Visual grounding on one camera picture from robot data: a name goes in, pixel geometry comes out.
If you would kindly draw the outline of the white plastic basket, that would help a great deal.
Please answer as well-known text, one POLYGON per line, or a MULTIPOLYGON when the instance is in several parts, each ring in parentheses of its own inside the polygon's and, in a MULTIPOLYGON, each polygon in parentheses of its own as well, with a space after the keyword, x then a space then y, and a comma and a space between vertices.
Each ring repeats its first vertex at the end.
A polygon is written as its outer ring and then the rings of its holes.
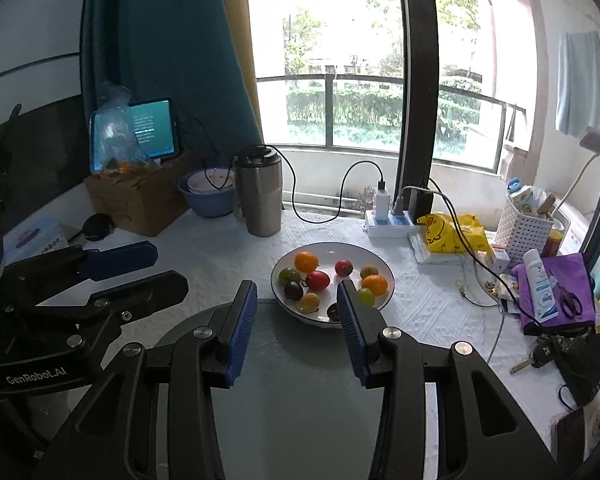
POLYGON ((524 254, 530 249, 542 252, 552 227, 552 220, 524 214, 506 196, 495 231, 494 244, 503 248, 507 252, 510 265, 516 266, 522 263, 524 254))

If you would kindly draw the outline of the cardboard box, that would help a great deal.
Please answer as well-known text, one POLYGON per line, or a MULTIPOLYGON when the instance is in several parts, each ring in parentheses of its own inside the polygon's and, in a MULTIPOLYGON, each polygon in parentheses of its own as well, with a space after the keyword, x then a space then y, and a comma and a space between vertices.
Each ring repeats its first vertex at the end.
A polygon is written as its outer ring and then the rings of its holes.
POLYGON ((154 237, 186 211, 178 181, 200 168, 198 155, 188 151, 138 178, 89 176, 84 184, 95 212, 109 214, 119 229, 154 237))

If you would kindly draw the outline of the white lotion tube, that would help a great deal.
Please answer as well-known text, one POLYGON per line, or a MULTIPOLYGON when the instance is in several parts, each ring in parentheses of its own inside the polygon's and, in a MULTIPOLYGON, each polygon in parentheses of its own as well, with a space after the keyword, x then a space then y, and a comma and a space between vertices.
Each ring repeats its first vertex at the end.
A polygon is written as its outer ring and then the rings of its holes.
POLYGON ((558 310, 552 282, 540 253, 532 248, 524 254, 522 261, 526 270, 535 321, 545 323, 556 318, 558 310))

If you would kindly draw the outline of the red tomato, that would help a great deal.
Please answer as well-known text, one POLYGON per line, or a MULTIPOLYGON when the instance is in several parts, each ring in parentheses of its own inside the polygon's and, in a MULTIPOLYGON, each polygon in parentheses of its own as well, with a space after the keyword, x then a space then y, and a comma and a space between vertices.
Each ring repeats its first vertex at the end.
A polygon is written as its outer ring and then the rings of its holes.
POLYGON ((330 284, 330 277, 323 271, 312 271, 306 274, 306 287, 312 292, 321 292, 325 290, 330 284))

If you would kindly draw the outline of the orange fruit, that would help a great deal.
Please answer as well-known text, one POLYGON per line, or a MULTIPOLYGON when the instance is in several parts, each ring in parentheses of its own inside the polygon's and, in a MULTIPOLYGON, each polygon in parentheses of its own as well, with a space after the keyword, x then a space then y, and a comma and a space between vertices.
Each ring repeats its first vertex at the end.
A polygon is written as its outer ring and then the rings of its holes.
POLYGON ((294 255, 294 267, 300 272, 304 274, 311 273, 317 269, 320 265, 320 260, 318 260, 317 255, 314 255, 313 252, 297 252, 294 255))

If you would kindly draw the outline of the light blue hanging towel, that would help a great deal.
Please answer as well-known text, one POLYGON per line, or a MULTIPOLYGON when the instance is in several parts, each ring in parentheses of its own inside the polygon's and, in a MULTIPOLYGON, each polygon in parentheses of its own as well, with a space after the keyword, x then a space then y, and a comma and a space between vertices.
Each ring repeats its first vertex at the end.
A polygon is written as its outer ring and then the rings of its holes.
POLYGON ((586 127, 600 131, 600 35, 566 32, 559 41, 555 128, 576 138, 586 127))

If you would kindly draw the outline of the purple cloth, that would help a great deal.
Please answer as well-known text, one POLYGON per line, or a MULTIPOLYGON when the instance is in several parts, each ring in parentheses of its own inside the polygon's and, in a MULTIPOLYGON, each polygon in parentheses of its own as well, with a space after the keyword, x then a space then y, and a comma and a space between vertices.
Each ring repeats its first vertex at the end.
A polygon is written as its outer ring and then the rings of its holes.
POLYGON ((556 315, 542 318, 533 305, 532 287, 526 266, 513 267, 512 274, 519 285, 520 322, 526 335, 539 335, 541 330, 557 334, 561 330, 595 326, 594 295, 588 270, 580 252, 542 260, 547 281, 555 300, 556 315))

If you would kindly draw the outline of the black power adapter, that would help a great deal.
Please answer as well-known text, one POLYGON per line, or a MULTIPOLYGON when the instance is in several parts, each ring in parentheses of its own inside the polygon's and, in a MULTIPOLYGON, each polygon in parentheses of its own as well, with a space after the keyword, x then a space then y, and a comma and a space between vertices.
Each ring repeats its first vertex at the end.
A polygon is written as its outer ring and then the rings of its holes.
POLYGON ((434 193, 428 188, 412 188, 408 201, 408 214, 411 220, 416 223, 419 218, 430 214, 433 202, 434 193))

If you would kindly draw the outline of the grey round placemat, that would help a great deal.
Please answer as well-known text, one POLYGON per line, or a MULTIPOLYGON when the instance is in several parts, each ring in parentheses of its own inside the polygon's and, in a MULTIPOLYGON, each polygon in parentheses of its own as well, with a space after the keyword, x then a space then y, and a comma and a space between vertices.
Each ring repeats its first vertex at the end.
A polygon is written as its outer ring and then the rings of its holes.
POLYGON ((341 330, 259 302, 242 374, 211 393, 229 479, 365 479, 382 393, 352 372, 341 330))

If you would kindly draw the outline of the black scissors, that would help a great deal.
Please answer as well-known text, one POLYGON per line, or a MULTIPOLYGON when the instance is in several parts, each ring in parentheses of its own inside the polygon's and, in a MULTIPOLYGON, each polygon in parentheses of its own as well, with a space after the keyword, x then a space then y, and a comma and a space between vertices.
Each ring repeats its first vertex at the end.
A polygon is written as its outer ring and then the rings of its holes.
POLYGON ((555 273, 550 272, 550 278, 558 289, 557 302, 560 304, 562 312, 568 320, 575 320, 583 313, 582 302, 574 292, 565 288, 555 273))

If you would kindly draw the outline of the green apple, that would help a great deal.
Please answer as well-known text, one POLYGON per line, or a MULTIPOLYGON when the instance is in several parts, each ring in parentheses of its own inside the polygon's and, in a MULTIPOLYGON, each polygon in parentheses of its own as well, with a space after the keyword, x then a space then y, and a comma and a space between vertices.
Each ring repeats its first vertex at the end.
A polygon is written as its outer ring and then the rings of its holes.
POLYGON ((289 283, 300 284, 302 281, 302 276, 297 269, 287 266, 278 272, 277 281, 282 286, 286 286, 289 283))

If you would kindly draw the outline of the car key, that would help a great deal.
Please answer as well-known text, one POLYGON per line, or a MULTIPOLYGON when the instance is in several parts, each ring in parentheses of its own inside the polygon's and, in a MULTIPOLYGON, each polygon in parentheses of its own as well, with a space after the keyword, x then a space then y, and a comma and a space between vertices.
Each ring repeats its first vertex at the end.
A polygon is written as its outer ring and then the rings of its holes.
POLYGON ((512 366, 509 374, 517 374, 527 367, 541 368, 555 359, 555 346, 549 339, 539 339, 524 361, 512 366))

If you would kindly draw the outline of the teal curtain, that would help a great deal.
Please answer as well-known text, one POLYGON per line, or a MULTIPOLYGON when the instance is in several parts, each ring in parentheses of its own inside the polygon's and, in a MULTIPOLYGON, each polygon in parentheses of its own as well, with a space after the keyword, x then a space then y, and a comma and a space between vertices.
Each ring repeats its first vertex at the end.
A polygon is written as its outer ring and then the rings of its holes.
POLYGON ((170 100, 184 148, 210 165, 261 141, 223 0, 83 0, 80 75, 87 115, 113 84, 170 100))

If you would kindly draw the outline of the brown round fruit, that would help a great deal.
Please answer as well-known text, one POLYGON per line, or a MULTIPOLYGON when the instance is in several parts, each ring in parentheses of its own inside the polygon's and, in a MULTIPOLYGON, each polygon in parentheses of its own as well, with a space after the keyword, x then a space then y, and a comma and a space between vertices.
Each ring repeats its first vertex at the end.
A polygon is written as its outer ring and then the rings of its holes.
POLYGON ((302 313, 314 313, 320 308, 321 298, 315 292, 307 292, 297 302, 297 308, 302 313))
POLYGON ((372 266, 371 264, 368 264, 367 266, 363 266, 362 269, 360 270, 360 278, 362 278, 362 280, 365 280, 369 276, 378 275, 378 274, 379 274, 379 271, 376 268, 376 266, 372 266))

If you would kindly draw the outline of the blue plastic bowl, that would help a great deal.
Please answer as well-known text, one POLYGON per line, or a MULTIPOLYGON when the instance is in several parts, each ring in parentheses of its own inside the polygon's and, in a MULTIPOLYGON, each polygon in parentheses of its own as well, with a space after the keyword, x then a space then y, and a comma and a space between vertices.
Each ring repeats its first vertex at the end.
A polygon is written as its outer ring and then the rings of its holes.
POLYGON ((230 168, 198 169, 178 179, 178 190, 199 217, 214 219, 234 209, 235 174, 230 168))

